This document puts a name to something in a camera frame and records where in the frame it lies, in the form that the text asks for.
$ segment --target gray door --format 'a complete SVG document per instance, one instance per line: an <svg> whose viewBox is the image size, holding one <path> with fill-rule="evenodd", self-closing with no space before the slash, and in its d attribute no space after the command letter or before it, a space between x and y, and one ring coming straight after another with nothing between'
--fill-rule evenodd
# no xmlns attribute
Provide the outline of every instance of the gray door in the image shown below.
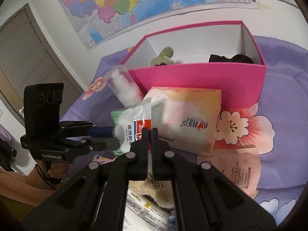
<svg viewBox="0 0 308 231"><path fill-rule="evenodd" d="M0 68L22 101L28 85L63 82L60 117L80 96L46 51L24 10L0 31Z"/></svg>

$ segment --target tissue pack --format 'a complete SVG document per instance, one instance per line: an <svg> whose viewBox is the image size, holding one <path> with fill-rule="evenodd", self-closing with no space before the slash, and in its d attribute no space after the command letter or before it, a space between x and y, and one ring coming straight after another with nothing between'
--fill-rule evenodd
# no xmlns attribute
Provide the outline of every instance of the tissue pack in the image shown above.
<svg viewBox="0 0 308 231"><path fill-rule="evenodd" d="M202 88L152 87L152 128L171 147L208 156L215 142L221 91Z"/></svg>

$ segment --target white wall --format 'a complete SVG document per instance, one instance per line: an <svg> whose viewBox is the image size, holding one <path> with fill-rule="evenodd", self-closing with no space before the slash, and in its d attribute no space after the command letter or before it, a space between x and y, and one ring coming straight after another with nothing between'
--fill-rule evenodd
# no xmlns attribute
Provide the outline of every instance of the white wall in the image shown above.
<svg viewBox="0 0 308 231"><path fill-rule="evenodd" d="M38 25L59 59L84 89L93 79L103 56L134 46L146 34L179 25L203 21L242 20L253 35L282 39L308 49L308 25L300 10L276 0L262 0L265 5L263 7L267 8L264 11L225 8L164 18L102 43L90 52L81 43L58 0L5 0L0 7L0 25L26 3L29 3ZM3 111L0 124L19 140L24 133L23 127L4 109L2 102L0 107ZM18 168L27 173L33 167L33 161L28 154L24 156L24 161L19 157L18 155L16 162Z"/></svg>

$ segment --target silver rivet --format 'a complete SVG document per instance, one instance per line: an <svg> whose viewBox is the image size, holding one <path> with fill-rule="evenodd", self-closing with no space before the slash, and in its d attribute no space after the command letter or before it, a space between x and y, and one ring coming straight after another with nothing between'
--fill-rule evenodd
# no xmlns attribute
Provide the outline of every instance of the silver rivet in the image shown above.
<svg viewBox="0 0 308 231"><path fill-rule="evenodd" d="M165 152L165 157L172 158L173 156L174 156L174 153L172 151Z"/></svg>
<svg viewBox="0 0 308 231"><path fill-rule="evenodd" d="M203 169L210 169L211 166L212 166L212 165L211 165L209 162L203 162L203 163L201 164L201 167L202 167Z"/></svg>
<svg viewBox="0 0 308 231"><path fill-rule="evenodd" d="M99 163L96 161L92 161L89 163L89 169L97 169L99 167Z"/></svg>
<svg viewBox="0 0 308 231"><path fill-rule="evenodd" d="M128 152L126 153L126 157L131 159L131 158L134 158L136 156L136 154L134 152Z"/></svg>

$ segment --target pink box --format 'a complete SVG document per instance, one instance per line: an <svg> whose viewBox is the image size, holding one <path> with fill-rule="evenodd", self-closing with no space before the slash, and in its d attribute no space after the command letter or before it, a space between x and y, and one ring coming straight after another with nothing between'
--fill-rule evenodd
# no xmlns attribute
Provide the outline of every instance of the pink box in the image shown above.
<svg viewBox="0 0 308 231"><path fill-rule="evenodd" d="M150 67L170 46L180 64ZM254 64L208 62L211 54L231 58L245 54ZM266 65L260 49L242 21L191 24L143 37L122 60L142 92L152 86L220 89L222 106L248 108L260 96Z"/></svg>

